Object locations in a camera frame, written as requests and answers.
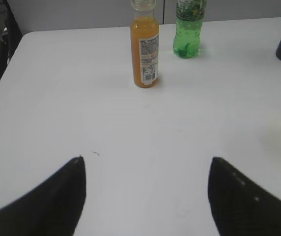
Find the orange liquid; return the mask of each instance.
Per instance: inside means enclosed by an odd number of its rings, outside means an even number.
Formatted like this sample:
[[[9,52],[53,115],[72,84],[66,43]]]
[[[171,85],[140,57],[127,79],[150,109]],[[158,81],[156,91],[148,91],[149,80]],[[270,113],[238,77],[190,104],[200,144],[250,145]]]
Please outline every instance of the orange liquid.
[[[157,83],[157,79],[150,85],[141,81],[140,39],[152,38],[159,33],[159,23],[154,17],[139,16],[130,26],[133,60],[134,83],[141,88],[149,88]]]

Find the yellow object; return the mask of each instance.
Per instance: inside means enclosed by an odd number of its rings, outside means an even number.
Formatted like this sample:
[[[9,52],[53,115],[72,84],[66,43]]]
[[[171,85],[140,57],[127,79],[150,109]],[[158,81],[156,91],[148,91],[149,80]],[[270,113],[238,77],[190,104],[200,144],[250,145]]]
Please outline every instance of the yellow object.
[[[139,15],[131,23],[131,46],[134,83],[141,88],[149,88],[157,83],[158,68],[158,34],[159,23],[152,15]],[[152,50],[142,51],[146,45]]]

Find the gray wall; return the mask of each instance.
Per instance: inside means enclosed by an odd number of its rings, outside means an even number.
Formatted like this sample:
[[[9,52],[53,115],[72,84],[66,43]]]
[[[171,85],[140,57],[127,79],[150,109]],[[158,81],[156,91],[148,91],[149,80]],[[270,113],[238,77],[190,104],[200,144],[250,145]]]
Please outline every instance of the gray wall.
[[[163,2],[157,0],[156,18],[163,22]],[[131,0],[8,0],[23,34],[128,26],[134,17]]]
[[[175,22],[176,0],[157,0],[156,18]],[[25,34],[39,30],[65,30],[128,26],[133,19],[131,0],[8,0]],[[206,21],[281,17],[281,0],[208,0]]]
[[[176,0],[165,0],[165,24],[175,23]],[[208,0],[206,21],[281,17],[281,0]]]

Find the orange juice bottle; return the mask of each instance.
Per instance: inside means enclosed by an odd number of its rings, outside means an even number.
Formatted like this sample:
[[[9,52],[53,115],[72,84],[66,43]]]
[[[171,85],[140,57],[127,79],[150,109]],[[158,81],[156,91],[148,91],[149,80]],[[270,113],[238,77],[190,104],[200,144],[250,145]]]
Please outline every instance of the orange juice bottle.
[[[132,0],[135,18],[131,23],[134,83],[149,88],[157,83],[159,23],[154,18],[156,0]]]

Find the bottle label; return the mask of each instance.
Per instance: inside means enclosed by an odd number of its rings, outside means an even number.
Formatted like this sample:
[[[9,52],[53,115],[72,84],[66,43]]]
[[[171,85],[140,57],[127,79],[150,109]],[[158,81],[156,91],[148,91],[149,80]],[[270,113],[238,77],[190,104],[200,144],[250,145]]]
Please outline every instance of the bottle label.
[[[206,0],[178,0],[176,16],[183,21],[203,20]]]
[[[141,82],[150,85],[158,78],[159,35],[140,39]]]

